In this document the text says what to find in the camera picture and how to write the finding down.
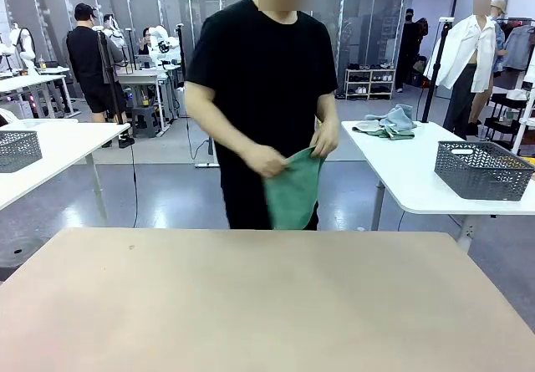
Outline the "person's left hand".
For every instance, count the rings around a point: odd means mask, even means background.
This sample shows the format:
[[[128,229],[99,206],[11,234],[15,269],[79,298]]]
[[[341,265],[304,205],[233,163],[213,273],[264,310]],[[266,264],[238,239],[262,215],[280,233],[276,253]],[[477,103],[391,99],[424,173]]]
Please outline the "person's left hand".
[[[312,157],[326,158],[333,152],[339,145],[339,119],[321,121],[309,145],[313,148]]]

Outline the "person's right hand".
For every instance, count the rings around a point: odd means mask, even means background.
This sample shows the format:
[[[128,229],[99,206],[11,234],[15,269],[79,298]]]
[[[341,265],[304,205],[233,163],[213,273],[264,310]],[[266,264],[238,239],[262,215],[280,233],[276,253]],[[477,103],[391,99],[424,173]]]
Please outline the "person's right hand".
[[[247,153],[246,163],[261,177],[271,178],[286,168],[288,159],[271,146],[254,145]]]

